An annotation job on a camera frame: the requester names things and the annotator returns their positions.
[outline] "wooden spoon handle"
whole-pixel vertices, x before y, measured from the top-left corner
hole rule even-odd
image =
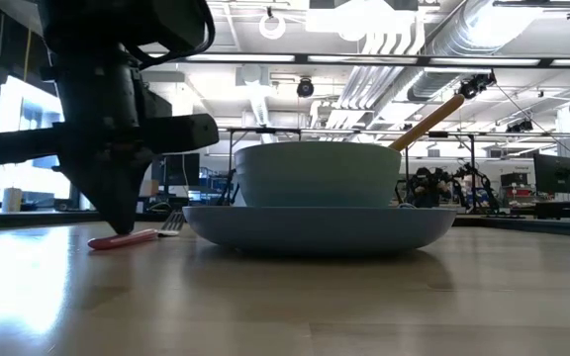
[[[452,99],[443,103],[440,107],[436,108],[432,114],[428,115],[427,118],[421,120],[414,128],[410,129],[407,133],[402,134],[397,138],[390,147],[402,151],[404,148],[408,147],[409,144],[413,143],[423,134],[427,133],[428,130],[432,129],[436,124],[442,122],[454,113],[456,109],[463,105],[465,98],[461,94],[457,94],[452,97]]]

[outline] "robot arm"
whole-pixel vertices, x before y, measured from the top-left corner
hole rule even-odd
[[[206,50],[215,37],[205,0],[38,0],[65,122],[0,133],[0,164],[56,154],[59,167],[118,233],[134,228],[144,173],[156,154],[219,141],[208,115],[147,118],[140,71]],[[208,39],[204,41],[204,29]],[[160,43],[152,58],[140,45]]]

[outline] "plate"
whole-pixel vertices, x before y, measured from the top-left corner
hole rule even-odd
[[[456,211],[397,208],[185,207],[200,236],[247,252],[379,255],[427,246]]]

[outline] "table surface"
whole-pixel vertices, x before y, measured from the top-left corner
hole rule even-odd
[[[189,228],[88,249],[109,234],[0,231],[0,356],[570,354],[570,236],[460,227],[374,260],[244,256]]]

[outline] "light blue bowl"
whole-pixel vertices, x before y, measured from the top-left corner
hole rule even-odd
[[[395,194],[400,152],[350,142],[283,142],[235,154],[249,207],[387,207]]]

